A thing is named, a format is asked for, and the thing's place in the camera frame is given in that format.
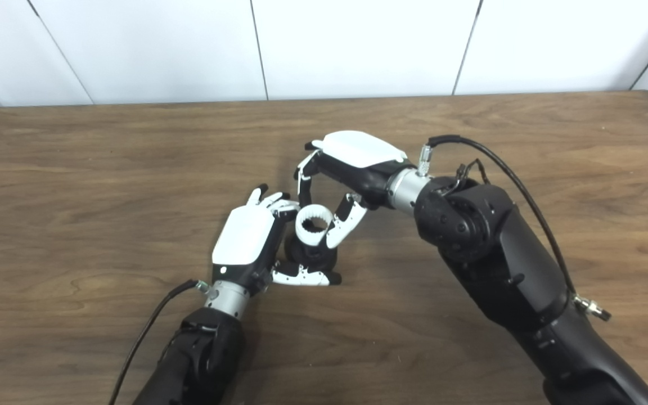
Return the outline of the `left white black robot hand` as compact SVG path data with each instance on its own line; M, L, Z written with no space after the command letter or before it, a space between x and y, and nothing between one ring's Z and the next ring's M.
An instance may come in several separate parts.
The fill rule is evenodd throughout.
M259 185L227 216L211 254L213 282L237 286L250 296L272 283L341 285L342 276L334 271L337 248L304 246L295 235L299 202L287 192L265 196L267 190L267 184Z

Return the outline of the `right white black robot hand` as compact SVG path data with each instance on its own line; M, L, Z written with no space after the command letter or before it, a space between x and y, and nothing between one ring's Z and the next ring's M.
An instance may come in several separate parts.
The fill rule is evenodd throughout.
M415 171L404 151L362 131L332 132L304 148L309 155L294 173L301 207L295 235L307 247L334 250L368 211L395 209L399 179ZM335 212L313 203L311 186L318 174L349 188Z

